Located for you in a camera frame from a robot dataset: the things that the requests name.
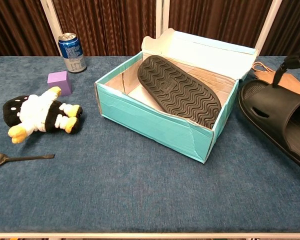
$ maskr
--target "purple cube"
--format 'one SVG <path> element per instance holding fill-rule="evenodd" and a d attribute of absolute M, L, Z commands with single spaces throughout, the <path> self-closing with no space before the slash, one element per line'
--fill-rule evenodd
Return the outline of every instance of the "purple cube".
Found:
<path fill-rule="evenodd" d="M 70 95 L 72 93 L 72 86 L 67 71 L 49 73 L 47 83 L 49 88 L 61 88 L 61 96 Z"/>

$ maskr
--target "black slide sandal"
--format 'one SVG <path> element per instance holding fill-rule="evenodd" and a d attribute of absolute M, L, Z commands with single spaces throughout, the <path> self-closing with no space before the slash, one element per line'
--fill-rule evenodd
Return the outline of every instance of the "black slide sandal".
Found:
<path fill-rule="evenodd" d="M 245 84 L 239 106 L 247 119 L 300 165 L 300 95 L 261 80 Z"/>
<path fill-rule="evenodd" d="M 140 65 L 137 75 L 166 113 L 212 129 L 221 104 L 214 91 L 203 82 L 158 55 L 149 56 Z"/>

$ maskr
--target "brown curtain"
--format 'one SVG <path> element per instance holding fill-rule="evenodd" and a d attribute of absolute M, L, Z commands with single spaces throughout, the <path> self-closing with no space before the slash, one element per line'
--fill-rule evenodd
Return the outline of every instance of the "brown curtain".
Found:
<path fill-rule="evenodd" d="M 86 56 L 132 56 L 156 35 L 156 0 L 53 0 L 63 33 L 78 35 Z"/>
<path fill-rule="evenodd" d="M 254 47 L 271 3 L 270 0 L 170 0 L 169 27 Z"/>
<path fill-rule="evenodd" d="M 39 0 L 0 0 L 0 56 L 57 56 Z"/>
<path fill-rule="evenodd" d="M 300 0 L 283 0 L 260 55 L 287 56 L 300 51 Z"/>

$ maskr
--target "can lid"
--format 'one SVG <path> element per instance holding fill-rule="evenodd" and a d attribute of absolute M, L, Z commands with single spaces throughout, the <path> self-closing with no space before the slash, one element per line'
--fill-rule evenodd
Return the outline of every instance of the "can lid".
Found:
<path fill-rule="evenodd" d="M 69 41 L 69 40 L 72 40 L 76 37 L 76 35 L 74 33 L 71 33 L 71 32 L 67 32 L 67 33 L 64 33 L 62 35 L 60 35 L 58 37 L 59 40 L 61 41 Z"/>

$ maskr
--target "spoon handle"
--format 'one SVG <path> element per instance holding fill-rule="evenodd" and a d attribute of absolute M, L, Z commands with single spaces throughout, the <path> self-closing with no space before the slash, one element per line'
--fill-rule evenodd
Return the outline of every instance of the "spoon handle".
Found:
<path fill-rule="evenodd" d="M 34 159 L 53 159 L 54 154 L 42 155 L 42 156 L 21 156 L 21 157 L 7 157 L 5 160 L 7 162 L 11 161 L 25 161 L 25 160 L 34 160 Z"/>

